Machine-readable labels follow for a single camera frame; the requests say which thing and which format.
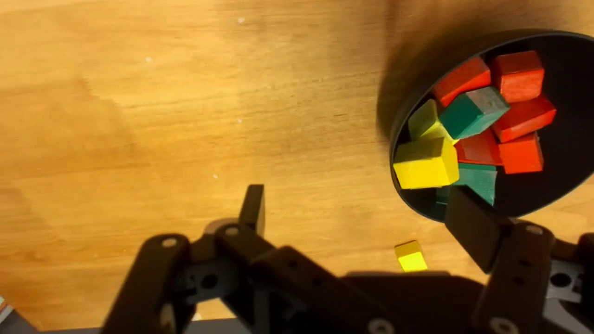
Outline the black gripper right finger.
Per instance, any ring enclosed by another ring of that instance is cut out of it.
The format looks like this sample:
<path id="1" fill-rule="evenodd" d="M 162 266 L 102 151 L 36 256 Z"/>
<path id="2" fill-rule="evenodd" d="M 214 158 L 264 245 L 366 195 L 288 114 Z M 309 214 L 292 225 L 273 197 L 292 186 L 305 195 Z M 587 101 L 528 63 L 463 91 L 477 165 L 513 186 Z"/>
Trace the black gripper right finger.
<path id="1" fill-rule="evenodd" d="M 474 310 L 474 329 L 479 334 L 535 334 L 542 327 L 554 234 L 533 223 L 515 223 L 468 188 L 451 191 L 446 227 L 489 275 Z"/>

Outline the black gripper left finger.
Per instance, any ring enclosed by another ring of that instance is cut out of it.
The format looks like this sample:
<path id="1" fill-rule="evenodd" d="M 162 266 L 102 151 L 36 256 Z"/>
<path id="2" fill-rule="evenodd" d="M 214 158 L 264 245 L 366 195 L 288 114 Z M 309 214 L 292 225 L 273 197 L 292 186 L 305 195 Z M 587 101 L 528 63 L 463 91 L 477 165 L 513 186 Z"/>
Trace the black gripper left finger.
<path id="1" fill-rule="evenodd" d="M 240 217 L 214 225 L 208 234 L 210 268 L 203 286 L 212 292 L 234 292 L 249 279 L 251 264 L 270 253 L 273 245 L 264 240 L 266 190 L 251 184 L 245 191 Z"/>

